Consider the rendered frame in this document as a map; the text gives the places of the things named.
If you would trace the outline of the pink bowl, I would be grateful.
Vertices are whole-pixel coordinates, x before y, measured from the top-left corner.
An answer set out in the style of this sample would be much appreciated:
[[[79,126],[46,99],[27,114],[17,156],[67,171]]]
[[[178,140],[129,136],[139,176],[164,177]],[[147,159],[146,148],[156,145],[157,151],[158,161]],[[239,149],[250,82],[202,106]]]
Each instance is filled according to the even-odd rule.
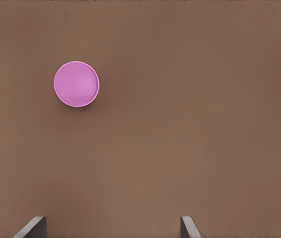
[[[54,76],[54,90],[66,105],[79,108],[91,104],[97,97],[100,81],[96,71],[82,61],[63,64]]]

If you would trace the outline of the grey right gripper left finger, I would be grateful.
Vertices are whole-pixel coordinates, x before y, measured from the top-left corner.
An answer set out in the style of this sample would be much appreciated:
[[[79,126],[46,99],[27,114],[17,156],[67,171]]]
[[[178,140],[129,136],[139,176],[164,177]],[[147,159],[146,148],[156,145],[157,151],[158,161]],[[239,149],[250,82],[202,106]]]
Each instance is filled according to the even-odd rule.
[[[46,238],[46,217],[34,217],[12,238]]]

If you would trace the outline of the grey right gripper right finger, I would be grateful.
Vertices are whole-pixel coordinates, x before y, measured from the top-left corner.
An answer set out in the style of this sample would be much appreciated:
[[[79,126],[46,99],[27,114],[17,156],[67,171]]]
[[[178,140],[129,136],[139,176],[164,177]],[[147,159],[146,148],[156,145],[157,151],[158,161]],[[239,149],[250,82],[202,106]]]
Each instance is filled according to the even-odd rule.
[[[180,218],[180,237],[202,238],[193,219],[190,216],[181,216]]]

